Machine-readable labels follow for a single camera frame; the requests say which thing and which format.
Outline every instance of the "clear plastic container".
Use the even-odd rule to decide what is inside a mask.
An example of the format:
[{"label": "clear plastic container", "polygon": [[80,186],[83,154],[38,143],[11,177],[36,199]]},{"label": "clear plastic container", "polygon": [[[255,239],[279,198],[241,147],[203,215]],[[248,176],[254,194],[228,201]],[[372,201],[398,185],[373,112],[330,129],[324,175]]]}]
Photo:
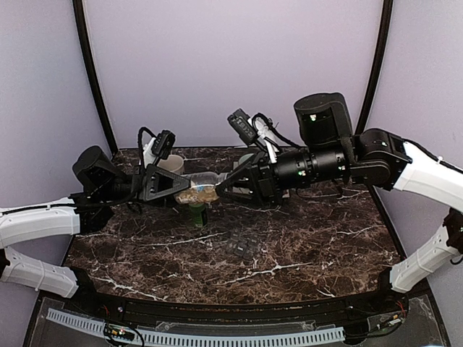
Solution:
[{"label": "clear plastic container", "polygon": [[191,182],[191,187],[176,194],[175,200],[179,204],[200,204],[212,202],[218,199],[216,185],[226,179],[227,173],[215,173],[211,171],[191,173],[183,175]]}]

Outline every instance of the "green bottle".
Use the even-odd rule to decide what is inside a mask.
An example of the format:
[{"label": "green bottle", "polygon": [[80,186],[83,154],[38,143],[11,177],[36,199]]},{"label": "green bottle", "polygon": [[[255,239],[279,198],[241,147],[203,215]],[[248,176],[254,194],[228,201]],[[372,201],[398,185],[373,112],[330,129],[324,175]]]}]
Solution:
[{"label": "green bottle", "polygon": [[205,226],[208,223],[208,214],[205,203],[190,204],[189,206],[195,227],[202,228]]}]

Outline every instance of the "brown marble tabletop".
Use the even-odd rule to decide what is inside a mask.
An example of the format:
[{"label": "brown marble tabletop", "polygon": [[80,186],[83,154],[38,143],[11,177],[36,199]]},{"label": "brown marble tabletop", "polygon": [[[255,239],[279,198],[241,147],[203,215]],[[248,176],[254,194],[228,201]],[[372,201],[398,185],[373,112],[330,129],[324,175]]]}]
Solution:
[{"label": "brown marble tabletop", "polygon": [[[185,171],[228,172],[248,153],[236,148],[181,148]],[[127,173],[136,150],[114,159]],[[387,228],[364,186],[331,182],[294,191],[277,208],[227,200],[208,208],[195,228],[188,206],[125,205],[101,232],[77,235],[65,264],[88,271],[98,291],[203,304],[274,304],[373,291],[385,267],[399,262]]]}]

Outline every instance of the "white cup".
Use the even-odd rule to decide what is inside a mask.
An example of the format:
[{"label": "white cup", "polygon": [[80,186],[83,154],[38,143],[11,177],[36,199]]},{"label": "white cup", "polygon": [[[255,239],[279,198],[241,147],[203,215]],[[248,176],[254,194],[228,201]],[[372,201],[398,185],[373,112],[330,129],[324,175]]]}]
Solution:
[{"label": "white cup", "polygon": [[183,175],[184,159],[180,155],[171,154],[166,160],[161,159],[158,163],[158,167],[177,175]]}]

